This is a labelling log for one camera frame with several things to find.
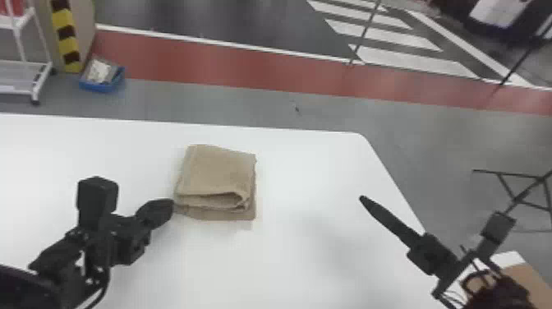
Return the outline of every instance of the metal rack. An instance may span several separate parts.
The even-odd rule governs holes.
[[[32,0],[27,1],[27,8],[23,16],[15,16],[11,0],[0,0],[6,3],[8,16],[0,15],[0,30],[13,31],[14,39],[17,44],[20,61],[0,60],[0,94],[11,95],[30,95],[30,102],[40,105],[39,94],[46,78],[50,74],[55,74],[56,70],[52,68],[52,58],[44,33],[40,27],[38,17],[35,14],[35,6]],[[39,32],[40,40],[46,53],[47,62],[28,62],[21,42],[21,31],[33,19]]]

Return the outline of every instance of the white floor stripe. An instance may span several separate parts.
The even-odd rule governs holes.
[[[138,30],[138,29],[127,28],[127,27],[119,27],[116,25],[97,24],[96,27],[98,30],[122,32],[122,33],[128,33],[132,35],[143,35],[143,36],[149,36],[149,37],[160,38],[160,39],[174,39],[179,41],[217,45],[217,46],[224,46],[224,47],[230,47],[230,48],[247,49],[247,50],[254,50],[257,52],[278,53],[282,55],[296,56],[296,57],[302,57],[302,58],[328,60],[328,61],[343,62],[343,63],[348,63],[350,60],[347,58],[324,56],[324,55],[319,55],[315,53],[301,53],[301,52],[294,52],[294,51],[285,50],[285,49],[268,48],[268,47],[261,47],[261,46],[255,46],[255,45],[249,45],[249,44],[239,44],[239,43],[233,43],[233,42],[219,41],[216,39],[202,39],[202,38],[196,38],[194,36],[187,36],[187,35],[172,35],[168,33],[161,33],[161,32],[149,31],[149,30]],[[362,64],[363,62],[355,60],[353,63]]]
[[[341,2],[341,3],[347,3],[347,4],[353,4],[353,5],[356,5],[357,7],[367,7],[369,9],[374,9],[374,7],[375,7],[375,3],[368,2],[368,1],[363,1],[363,0],[334,0],[334,1]],[[383,6],[379,6],[378,11],[387,12],[387,10]]]
[[[417,20],[429,26],[431,29],[439,32],[442,36],[444,36],[445,38],[455,43],[458,47],[465,50],[467,53],[471,54],[474,58],[476,58],[480,62],[483,62],[487,67],[490,67],[493,71],[497,72],[499,75],[501,76],[508,75],[508,72],[510,70],[507,67],[503,66],[500,62],[497,62],[496,60],[486,55],[479,49],[473,47],[471,44],[461,39],[454,33],[445,29],[443,26],[439,25],[438,23],[430,19],[428,16],[425,16],[420,12],[413,12],[413,11],[407,11],[407,12],[410,15],[414,16]],[[514,85],[520,85],[525,87],[533,86],[530,82],[526,81],[525,79],[523,79],[523,77],[519,76],[518,74],[512,75],[511,81]]]
[[[364,27],[361,25],[350,24],[342,21],[326,20],[336,32],[342,35],[350,35],[359,37],[362,35]],[[394,44],[412,46],[416,48],[426,48],[442,52],[443,50],[437,45],[431,43],[428,39],[416,35],[405,35],[398,32],[369,28],[364,36],[367,39],[375,39],[378,41],[390,42]]]
[[[351,18],[360,19],[367,21],[370,18],[369,12],[353,10],[347,7],[340,7],[333,4],[328,4],[324,2],[318,2],[309,0],[309,4],[316,10],[324,13],[346,16]],[[382,25],[392,25],[404,29],[412,29],[409,25],[405,24],[404,21],[401,21],[395,17],[376,15],[374,16],[374,22]]]
[[[479,78],[472,71],[455,61],[416,56],[410,53],[390,52],[383,49],[368,48],[365,46],[361,46],[359,48],[358,56],[366,63],[378,64],[380,66],[398,67],[402,69],[470,77],[475,79]]]

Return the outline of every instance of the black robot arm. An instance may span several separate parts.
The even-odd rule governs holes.
[[[149,201],[130,217],[112,214],[117,196],[115,182],[81,180],[77,226],[29,264],[33,273],[0,265],[0,307],[73,309],[100,291],[86,308],[94,307],[107,291],[111,268],[142,256],[151,231],[173,214],[169,199]]]

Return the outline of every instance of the crosswalk marking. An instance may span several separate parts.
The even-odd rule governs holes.
[[[362,31],[364,30],[364,27],[362,25],[355,25],[347,22],[332,20],[326,20],[326,22],[336,32],[342,35],[359,37],[362,35]],[[369,28],[366,32],[365,38],[442,52],[441,48],[431,43],[428,39],[416,35],[405,35],[402,33],[387,30]]]
[[[366,63],[380,66],[479,78],[459,62],[450,60],[416,56],[410,53],[391,52],[383,49],[368,48],[366,46],[361,46],[358,49],[358,56]]]
[[[473,47],[471,44],[461,39],[454,33],[448,31],[447,29],[445,29],[443,26],[433,21],[428,16],[425,16],[424,14],[421,14],[419,12],[412,12],[412,11],[407,11],[407,12],[410,15],[414,16],[420,22],[429,26],[431,29],[439,32],[442,36],[444,36],[445,38],[447,38],[448,40],[456,44],[459,48],[471,54],[475,59],[484,63],[487,67],[490,67],[493,71],[495,71],[500,76],[506,76],[510,71],[507,67],[503,66],[500,62],[494,60],[486,53],[483,53],[479,49]],[[510,80],[514,85],[532,86],[530,82],[526,81],[523,77],[519,76],[517,73],[513,74]]]
[[[328,3],[314,1],[314,0],[309,0],[308,3],[316,11],[319,11],[319,12],[324,12],[324,13],[329,13],[329,14],[334,14],[334,15],[339,15],[339,16],[351,17],[351,18],[360,19],[360,20],[363,20],[363,21],[367,21],[370,18],[370,15],[371,15],[369,12],[353,10],[351,8],[348,8],[348,7],[340,7],[340,6],[336,6],[336,5],[333,5],[333,4],[328,4]],[[404,29],[409,29],[409,30],[412,29],[404,21],[401,21],[398,18],[389,17],[389,16],[376,15],[376,16],[374,16],[374,23],[382,24],[382,25],[391,25],[391,26],[404,28]]]
[[[370,8],[372,10],[375,7],[375,4],[373,2],[368,2],[368,1],[363,1],[363,0],[334,0],[334,1],[335,2],[341,2],[341,3],[347,3],[347,4],[353,4],[353,5],[356,5],[357,7],[367,7],[367,8]],[[387,12],[387,10],[382,6],[378,7],[378,11]]]

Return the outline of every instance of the metal stand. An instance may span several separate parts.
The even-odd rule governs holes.
[[[377,0],[375,2],[374,9],[372,9],[372,12],[370,14],[370,18],[368,18],[368,21],[366,22],[366,25],[364,26],[364,30],[362,31],[362,35],[361,35],[360,38],[358,38],[358,44],[356,45],[355,50],[354,50],[354,52],[351,56],[351,60],[348,63],[349,66],[352,65],[352,62],[355,60],[355,56],[358,53],[358,49],[362,45],[362,40],[364,39],[364,36],[366,35],[366,32],[368,31],[368,28],[370,28],[370,26],[372,25],[372,21],[374,21],[374,17],[377,14],[378,9],[380,8],[380,5],[381,5],[381,0]]]
[[[546,35],[550,32],[550,30],[552,30],[552,22],[550,22],[550,25],[548,25],[546,29],[540,34],[538,40],[545,39]],[[527,48],[527,50],[522,55],[522,57],[519,58],[516,64],[513,65],[512,70],[510,70],[508,75],[506,75],[506,77],[500,82],[500,85],[504,85],[510,79],[513,73],[515,73],[518,70],[518,68],[525,62],[525,60],[531,55],[531,53],[535,51],[536,47],[537,47],[537,44],[531,43],[531,45]]]
[[[502,184],[502,187],[504,187],[504,190],[506,193],[508,193],[508,196],[510,197],[510,202],[508,204],[508,208],[506,211],[504,211],[505,214],[509,214],[514,210],[518,205],[524,205],[528,207],[532,207],[538,210],[542,210],[547,212],[550,215],[550,224],[552,225],[552,199],[550,198],[550,188],[548,187],[548,178],[552,177],[552,170],[550,170],[548,173],[546,173],[543,176],[534,176],[534,175],[526,175],[521,173],[504,173],[504,172],[495,172],[495,171],[489,171],[486,169],[474,169],[472,172],[474,173],[488,173],[495,175],[500,183]],[[504,176],[510,176],[510,177],[516,177],[516,178],[529,178],[533,179],[534,182],[529,185],[525,190],[521,191],[519,194],[514,195],[512,188],[508,185],[506,180],[504,180]],[[533,190],[537,189],[538,186],[543,186],[544,193],[545,193],[545,199],[546,199],[546,206],[537,205],[528,201],[525,201],[525,198],[529,196],[533,192]]]

